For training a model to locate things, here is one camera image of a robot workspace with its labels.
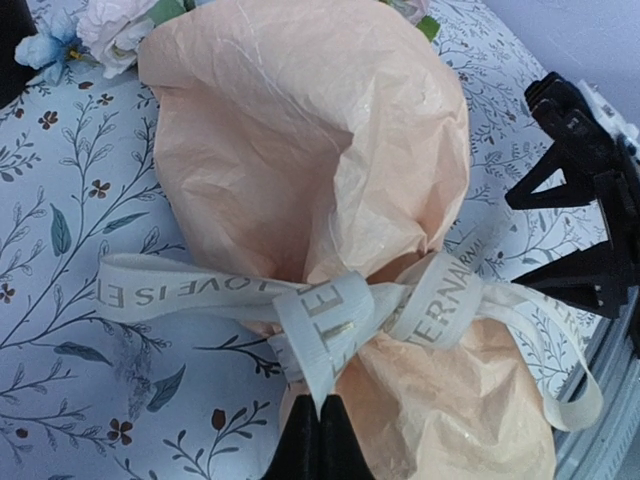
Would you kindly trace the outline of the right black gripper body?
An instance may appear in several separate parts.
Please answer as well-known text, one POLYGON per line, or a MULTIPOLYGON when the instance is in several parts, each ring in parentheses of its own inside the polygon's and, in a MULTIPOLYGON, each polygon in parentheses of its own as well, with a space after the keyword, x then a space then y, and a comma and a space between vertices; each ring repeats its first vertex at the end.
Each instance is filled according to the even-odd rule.
POLYGON ((612 138, 611 160, 616 180, 616 206, 601 206, 609 239, 623 252, 624 266, 630 271, 626 282, 639 289, 639 128, 628 122, 606 100, 595 84, 579 81, 595 121, 612 138))

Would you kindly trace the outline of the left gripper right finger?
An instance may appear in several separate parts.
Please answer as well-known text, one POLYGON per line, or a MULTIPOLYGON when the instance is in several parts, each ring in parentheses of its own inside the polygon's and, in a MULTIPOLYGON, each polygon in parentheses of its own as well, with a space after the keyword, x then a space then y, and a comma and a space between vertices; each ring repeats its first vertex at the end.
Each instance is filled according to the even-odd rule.
POLYGON ((340 396, 327 397, 320 416, 319 474, 326 480, 371 480, 369 469, 340 396))

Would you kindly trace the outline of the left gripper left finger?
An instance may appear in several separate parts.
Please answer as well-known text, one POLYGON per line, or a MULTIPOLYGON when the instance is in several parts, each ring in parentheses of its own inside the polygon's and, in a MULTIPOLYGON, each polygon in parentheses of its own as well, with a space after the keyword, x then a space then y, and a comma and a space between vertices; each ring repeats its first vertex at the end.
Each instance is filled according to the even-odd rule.
POLYGON ((298 396, 291 408, 267 480, 316 480, 319 467, 320 422, 310 395, 298 396))

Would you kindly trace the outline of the cream printed ribbon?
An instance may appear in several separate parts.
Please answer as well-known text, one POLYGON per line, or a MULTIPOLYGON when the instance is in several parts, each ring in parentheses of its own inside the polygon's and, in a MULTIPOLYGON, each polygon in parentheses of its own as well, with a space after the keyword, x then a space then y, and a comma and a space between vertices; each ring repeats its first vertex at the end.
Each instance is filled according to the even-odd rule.
POLYGON ((322 405, 357 352, 374 336, 431 349, 456 345, 476 319, 496 320, 522 334, 537 354, 541 333, 522 306, 541 310, 576 353, 583 350, 570 309, 514 283, 480 278, 455 257, 434 252, 393 282, 372 285, 358 272, 320 284, 296 284, 224 273, 148 254, 99 258, 96 312, 121 324, 187 310, 277 325, 270 340, 288 380, 304 382, 322 405))

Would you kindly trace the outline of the peach paper flower bouquet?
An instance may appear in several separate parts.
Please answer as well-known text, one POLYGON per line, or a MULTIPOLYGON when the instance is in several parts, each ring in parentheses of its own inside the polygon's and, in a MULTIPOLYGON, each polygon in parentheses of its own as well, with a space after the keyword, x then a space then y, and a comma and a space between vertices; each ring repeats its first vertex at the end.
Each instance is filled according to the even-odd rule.
MULTIPOLYGON (((158 107, 153 171, 186 260, 320 284, 394 280, 442 245, 470 179, 454 71, 390 8, 364 1, 225 1, 159 29, 131 72, 158 107)), ((96 312, 95 286, 93 292, 96 312)), ((285 379, 280 427, 301 387, 285 379)))

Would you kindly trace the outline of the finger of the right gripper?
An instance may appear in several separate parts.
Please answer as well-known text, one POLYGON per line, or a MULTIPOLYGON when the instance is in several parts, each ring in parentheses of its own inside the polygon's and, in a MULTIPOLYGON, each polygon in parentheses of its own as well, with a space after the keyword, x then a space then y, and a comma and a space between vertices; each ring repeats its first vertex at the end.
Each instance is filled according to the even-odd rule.
POLYGON ((628 303, 628 251, 620 245, 601 242, 523 274, 513 283, 577 309, 615 319, 628 303))
POLYGON ((586 97, 556 72, 525 90, 531 116, 552 140, 540 160, 505 195, 514 210, 584 206, 595 177, 614 168, 616 138, 596 120, 586 97))

